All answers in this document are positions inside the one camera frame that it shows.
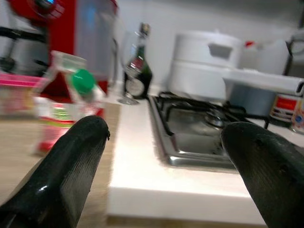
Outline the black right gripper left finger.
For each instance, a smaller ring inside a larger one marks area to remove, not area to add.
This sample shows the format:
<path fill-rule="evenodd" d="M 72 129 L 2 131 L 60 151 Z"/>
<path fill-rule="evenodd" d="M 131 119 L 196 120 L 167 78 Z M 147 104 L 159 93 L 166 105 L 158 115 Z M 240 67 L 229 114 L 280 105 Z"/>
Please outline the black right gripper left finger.
<path fill-rule="evenodd" d="M 75 228 L 109 138 L 103 118 L 77 121 L 1 205 L 1 227 Z"/>

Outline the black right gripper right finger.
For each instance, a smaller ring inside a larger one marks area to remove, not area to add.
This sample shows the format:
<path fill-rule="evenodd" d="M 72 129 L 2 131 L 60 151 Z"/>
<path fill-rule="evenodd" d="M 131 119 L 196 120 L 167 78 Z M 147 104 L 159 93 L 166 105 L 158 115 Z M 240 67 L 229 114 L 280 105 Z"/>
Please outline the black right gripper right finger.
<path fill-rule="evenodd" d="M 269 228 L 304 226 L 304 150 L 248 122 L 221 132 L 224 151 Z"/>

